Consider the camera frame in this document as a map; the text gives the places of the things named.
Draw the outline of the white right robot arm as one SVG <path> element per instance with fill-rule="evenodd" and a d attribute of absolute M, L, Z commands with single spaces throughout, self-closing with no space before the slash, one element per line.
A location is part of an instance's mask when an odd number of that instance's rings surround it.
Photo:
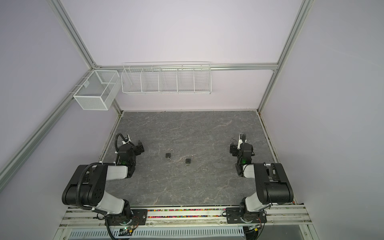
<path fill-rule="evenodd" d="M 256 192 L 242 199 L 237 219 L 243 223 L 265 223 L 266 209 L 273 204 L 290 204 L 294 192 L 280 163 L 253 163 L 253 146 L 248 143 L 230 145 L 230 154 L 237 158 L 239 177 L 255 180 Z"/>

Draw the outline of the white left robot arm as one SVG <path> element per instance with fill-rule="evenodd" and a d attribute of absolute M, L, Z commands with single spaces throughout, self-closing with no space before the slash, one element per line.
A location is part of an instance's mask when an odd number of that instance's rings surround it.
<path fill-rule="evenodd" d="M 62 203 L 81 210 L 101 214 L 108 225 L 129 225 L 134 220 L 129 201 L 106 191 L 106 183 L 129 179 L 136 170 L 137 156 L 145 152 L 141 141 L 134 144 L 130 136 L 121 133 L 115 137 L 116 160 L 113 163 L 96 162 L 79 165 L 67 184 Z"/>

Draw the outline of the small black padlock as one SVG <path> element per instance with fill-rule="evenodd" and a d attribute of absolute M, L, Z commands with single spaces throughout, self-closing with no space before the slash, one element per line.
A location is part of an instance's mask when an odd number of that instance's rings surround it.
<path fill-rule="evenodd" d="M 173 152 L 174 152 L 174 150 L 173 150 L 173 149 L 170 149 L 169 152 L 166 153 L 166 159 L 167 159 L 168 161 L 171 161 L 171 160 L 172 160 L 171 157 L 172 157 L 172 153 L 173 153 Z"/>

